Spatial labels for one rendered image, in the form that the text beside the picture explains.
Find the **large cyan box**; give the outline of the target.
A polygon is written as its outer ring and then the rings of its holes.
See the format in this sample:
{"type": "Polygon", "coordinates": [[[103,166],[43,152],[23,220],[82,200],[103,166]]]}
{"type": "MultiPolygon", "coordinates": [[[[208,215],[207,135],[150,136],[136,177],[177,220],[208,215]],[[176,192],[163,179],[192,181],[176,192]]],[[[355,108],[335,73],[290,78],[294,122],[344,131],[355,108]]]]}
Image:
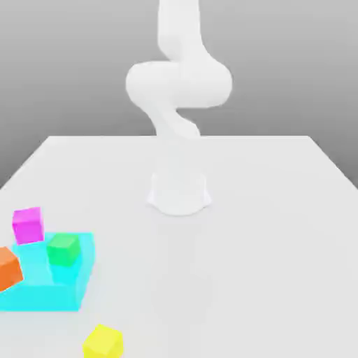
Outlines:
{"type": "Polygon", "coordinates": [[[94,237],[91,233],[69,233],[79,235],[81,252],[72,266],[57,266],[49,263],[46,250],[55,234],[46,233],[44,241],[12,246],[24,279],[0,293],[0,310],[79,310],[94,265],[94,237]]]}

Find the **small orange cube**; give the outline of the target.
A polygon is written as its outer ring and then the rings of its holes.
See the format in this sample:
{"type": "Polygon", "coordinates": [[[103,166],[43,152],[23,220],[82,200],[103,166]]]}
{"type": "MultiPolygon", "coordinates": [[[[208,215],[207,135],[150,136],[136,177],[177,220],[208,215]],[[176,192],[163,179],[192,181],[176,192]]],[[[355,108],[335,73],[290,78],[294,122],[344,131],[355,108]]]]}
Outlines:
{"type": "Polygon", "coordinates": [[[7,247],[0,247],[0,292],[23,281],[19,259],[7,247]]]}

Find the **small magenta cube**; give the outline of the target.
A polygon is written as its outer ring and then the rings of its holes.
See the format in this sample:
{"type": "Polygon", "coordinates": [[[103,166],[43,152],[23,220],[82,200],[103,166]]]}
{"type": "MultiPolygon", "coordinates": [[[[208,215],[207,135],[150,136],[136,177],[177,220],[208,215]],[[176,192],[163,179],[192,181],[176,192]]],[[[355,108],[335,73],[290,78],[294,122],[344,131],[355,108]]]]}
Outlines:
{"type": "Polygon", "coordinates": [[[15,210],[12,227],[18,245],[44,241],[43,217],[40,207],[15,210]]]}

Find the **small yellow cube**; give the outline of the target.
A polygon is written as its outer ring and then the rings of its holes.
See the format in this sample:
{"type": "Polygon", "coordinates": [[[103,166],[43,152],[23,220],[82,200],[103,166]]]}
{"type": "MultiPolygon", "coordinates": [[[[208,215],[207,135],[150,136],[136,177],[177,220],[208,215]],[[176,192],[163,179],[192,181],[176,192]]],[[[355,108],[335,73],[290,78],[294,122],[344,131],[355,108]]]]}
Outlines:
{"type": "Polygon", "coordinates": [[[84,358],[121,358],[124,352],[121,331],[98,324],[83,343],[84,358]]]}

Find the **small green cube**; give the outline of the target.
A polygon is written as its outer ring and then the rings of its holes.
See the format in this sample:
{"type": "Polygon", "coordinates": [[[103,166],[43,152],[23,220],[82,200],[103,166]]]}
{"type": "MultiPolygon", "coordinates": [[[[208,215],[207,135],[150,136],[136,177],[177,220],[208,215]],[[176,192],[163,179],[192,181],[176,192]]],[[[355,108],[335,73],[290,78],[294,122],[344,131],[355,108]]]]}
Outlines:
{"type": "Polygon", "coordinates": [[[81,252],[79,235],[57,233],[48,242],[46,250],[51,265],[72,266],[81,252]]]}

